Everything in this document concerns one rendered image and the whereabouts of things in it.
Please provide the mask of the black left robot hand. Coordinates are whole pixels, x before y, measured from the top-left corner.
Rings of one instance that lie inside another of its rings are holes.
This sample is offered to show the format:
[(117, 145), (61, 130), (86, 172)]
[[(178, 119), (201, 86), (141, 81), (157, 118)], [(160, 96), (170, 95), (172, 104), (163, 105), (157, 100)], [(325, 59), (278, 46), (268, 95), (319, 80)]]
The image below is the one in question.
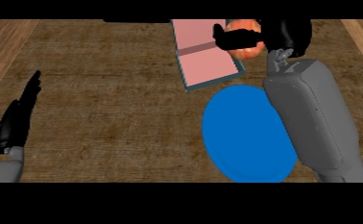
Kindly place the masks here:
[(38, 70), (26, 85), (23, 95), (17, 99), (0, 118), (0, 155), (10, 154), (11, 149), (23, 147), (27, 142), (33, 109), (41, 93), (41, 75)]

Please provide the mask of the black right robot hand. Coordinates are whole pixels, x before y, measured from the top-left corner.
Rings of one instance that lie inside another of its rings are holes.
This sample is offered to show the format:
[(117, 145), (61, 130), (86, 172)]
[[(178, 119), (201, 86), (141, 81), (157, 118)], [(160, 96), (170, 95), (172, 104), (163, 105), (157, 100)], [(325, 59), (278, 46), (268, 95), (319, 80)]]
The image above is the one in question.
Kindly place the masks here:
[(213, 38), (218, 47), (225, 51), (255, 48), (260, 43), (268, 50), (293, 49), (291, 58), (300, 58), (309, 49), (312, 23), (309, 19), (255, 19), (260, 31), (232, 29), (221, 24), (213, 26)]

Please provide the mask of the orange squash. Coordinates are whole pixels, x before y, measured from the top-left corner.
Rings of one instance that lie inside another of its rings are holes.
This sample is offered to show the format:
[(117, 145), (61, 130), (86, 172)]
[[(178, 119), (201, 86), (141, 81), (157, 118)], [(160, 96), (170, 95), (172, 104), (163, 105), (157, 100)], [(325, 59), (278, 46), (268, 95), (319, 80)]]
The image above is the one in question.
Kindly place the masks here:
[[(256, 19), (235, 19), (228, 24), (225, 31), (229, 32), (238, 29), (247, 29), (256, 32), (262, 32), (262, 26)], [(259, 41), (255, 47), (229, 50), (229, 54), (237, 60), (246, 61), (259, 57), (265, 47), (266, 47), (265, 42)]]

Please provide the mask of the pink cardboard box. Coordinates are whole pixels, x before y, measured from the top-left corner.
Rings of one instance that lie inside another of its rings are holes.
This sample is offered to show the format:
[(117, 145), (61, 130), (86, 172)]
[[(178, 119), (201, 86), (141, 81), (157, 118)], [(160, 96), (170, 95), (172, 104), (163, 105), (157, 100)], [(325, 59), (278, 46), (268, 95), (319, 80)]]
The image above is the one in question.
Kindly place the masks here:
[(228, 19), (173, 19), (176, 60), (185, 89), (193, 91), (229, 81), (244, 73), (244, 66), (222, 50), (213, 38), (213, 26)]

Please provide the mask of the blue plate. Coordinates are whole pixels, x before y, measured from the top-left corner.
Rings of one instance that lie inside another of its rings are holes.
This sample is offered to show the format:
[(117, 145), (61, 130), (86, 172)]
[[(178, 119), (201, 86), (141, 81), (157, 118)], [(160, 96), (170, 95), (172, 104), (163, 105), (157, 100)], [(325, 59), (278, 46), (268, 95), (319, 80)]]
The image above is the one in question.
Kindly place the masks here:
[(222, 173), (238, 183), (281, 183), (297, 152), (266, 92), (255, 86), (224, 88), (201, 119), (204, 147)]

